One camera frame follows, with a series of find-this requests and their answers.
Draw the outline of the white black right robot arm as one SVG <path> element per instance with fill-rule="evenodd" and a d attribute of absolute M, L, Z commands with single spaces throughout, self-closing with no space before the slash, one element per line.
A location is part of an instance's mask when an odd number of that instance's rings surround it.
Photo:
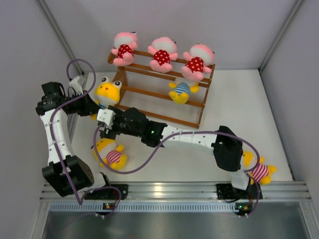
<path fill-rule="evenodd" d="M 136 108 L 122 111 L 112 106 L 100 109 L 97 121 L 103 127 L 101 138 L 115 139 L 117 135 L 126 134 L 140 138 L 143 144 L 155 149 L 184 147 L 209 152 L 217 166 L 229 173 L 232 190 L 237 197 L 243 198 L 251 191 L 250 179 L 241 165 L 244 139 L 226 126 L 220 126 L 217 131 L 188 131 L 149 120 Z"/>

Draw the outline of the pink red-dotted toy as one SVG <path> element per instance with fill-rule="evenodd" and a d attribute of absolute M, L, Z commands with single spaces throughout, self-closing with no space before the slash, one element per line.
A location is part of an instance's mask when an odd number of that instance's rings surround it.
<path fill-rule="evenodd" d="M 185 51 L 183 58 L 186 60 L 186 64 L 181 68 L 183 77 L 189 81 L 199 82 L 203 80 L 204 73 L 211 73 L 209 65 L 213 64 L 215 55 L 210 47 L 199 43 Z"/>
<path fill-rule="evenodd" d="M 114 38 L 111 52 L 116 56 L 113 64 L 118 67 L 128 66 L 134 62 L 134 50 L 137 48 L 137 33 L 120 32 Z"/>
<path fill-rule="evenodd" d="M 150 61 L 152 70 L 167 73 L 172 70 L 171 61 L 178 58 L 176 42 L 169 37 L 159 37 L 148 47 L 153 57 Z"/>

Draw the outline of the yellow blue-striped toy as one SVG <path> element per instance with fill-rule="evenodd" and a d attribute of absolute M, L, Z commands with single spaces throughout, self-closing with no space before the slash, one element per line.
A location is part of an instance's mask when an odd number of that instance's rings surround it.
<path fill-rule="evenodd" d="M 121 87 L 121 81 L 112 82 L 107 76 L 103 76 L 101 84 L 94 92 L 94 103 L 102 109 L 106 109 L 109 105 L 116 105 L 120 101 Z"/>
<path fill-rule="evenodd" d="M 191 93 L 195 94 L 199 90 L 198 82 L 186 79 L 170 82 L 168 86 L 170 87 L 168 95 L 177 104 L 185 104 L 189 99 L 189 95 Z"/>

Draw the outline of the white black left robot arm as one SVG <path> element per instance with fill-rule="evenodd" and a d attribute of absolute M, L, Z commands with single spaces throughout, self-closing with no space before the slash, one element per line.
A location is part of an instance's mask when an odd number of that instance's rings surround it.
<path fill-rule="evenodd" d="M 107 176 L 102 172 L 94 174 L 89 165 L 75 155 L 68 132 L 69 115 L 89 116 L 99 110 L 83 90 L 81 80 L 82 77 L 75 77 L 69 82 L 74 92 L 69 96 L 59 82 L 42 85 L 44 96 L 35 108 L 48 143 L 48 166 L 42 169 L 42 175 L 61 197 L 94 187 L 100 198 L 107 199 L 113 192 Z"/>

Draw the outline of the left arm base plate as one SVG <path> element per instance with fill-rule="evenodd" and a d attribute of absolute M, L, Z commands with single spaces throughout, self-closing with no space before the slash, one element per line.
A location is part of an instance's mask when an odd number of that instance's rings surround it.
<path fill-rule="evenodd" d="M 124 200 L 127 198 L 129 186 L 128 184 L 112 184 L 111 187 L 117 188 L 121 192 L 121 196 L 116 189 L 94 189 L 89 191 L 85 196 L 85 200 Z"/>

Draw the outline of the yellow pink-striped toy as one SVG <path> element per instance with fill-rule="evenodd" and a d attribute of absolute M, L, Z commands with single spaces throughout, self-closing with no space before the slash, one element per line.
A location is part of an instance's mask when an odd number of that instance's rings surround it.
<path fill-rule="evenodd" d="M 123 153 L 124 146 L 117 145 L 113 139 L 103 138 L 96 143 L 97 151 L 100 157 L 114 170 L 121 170 L 127 162 L 127 155 Z"/>
<path fill-rule="evenodd" d="M 243 165 L 244 169 L 252 168 L 257 162 L 257 157 L 254 153 L 249 151 L 243 152 Z M 250 176 L 253 179 L 250 179 L 250 184 L 253 185 L 254 182 L 258 184 L 267 185 L 271 182 L 271 175 L 277 171 L 276 166 L 274 165 L 265 165 L 264 164 L 264 157 L 260 157 L 259 165 L 249 172 Z"/>

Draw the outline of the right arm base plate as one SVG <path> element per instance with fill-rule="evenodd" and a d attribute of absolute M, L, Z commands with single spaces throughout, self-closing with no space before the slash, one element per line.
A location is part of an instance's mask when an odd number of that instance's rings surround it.
<path fill-rule="evenodd" d="M 220 183 L 216 185 L 217 198 L 220 200 L 244 200 L 244 199 L 262 199 L 261 189 L 258 189 L 257 186 L 249 185 L 246 190 L 241 190 L 232 187 L 230 183 Z"/>

